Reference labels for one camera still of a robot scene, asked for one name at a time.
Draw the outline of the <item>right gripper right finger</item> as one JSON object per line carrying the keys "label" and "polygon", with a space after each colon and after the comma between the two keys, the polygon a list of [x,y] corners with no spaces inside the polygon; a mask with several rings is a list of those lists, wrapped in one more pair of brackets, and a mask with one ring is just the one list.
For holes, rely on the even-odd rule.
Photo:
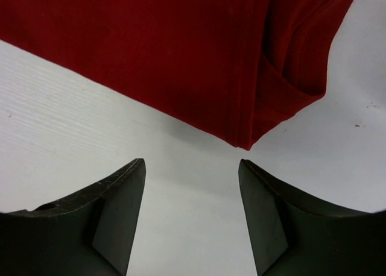
{"label": "right gripper right finger", "polygon": [[385,274],[385,212],[327,202],[249,160],[238,177],[259,275]]}

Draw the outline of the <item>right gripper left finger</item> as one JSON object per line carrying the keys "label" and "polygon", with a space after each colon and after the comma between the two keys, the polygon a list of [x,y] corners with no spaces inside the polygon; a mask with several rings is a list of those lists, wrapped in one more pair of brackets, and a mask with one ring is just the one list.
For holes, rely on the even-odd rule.
{"label": "right gripper left finger", "polygon": [[141,158],[35,210],[1,215],[2,275],[125,275],[146,167]]}

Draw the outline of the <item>red t shirt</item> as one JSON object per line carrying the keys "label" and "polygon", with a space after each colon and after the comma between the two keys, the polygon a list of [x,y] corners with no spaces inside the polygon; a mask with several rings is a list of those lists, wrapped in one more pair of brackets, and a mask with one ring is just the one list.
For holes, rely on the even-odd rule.
{"label": "red t shirt", "polygon": [[250,149],[326,92],[353,0],[1,0],[1,39]]}

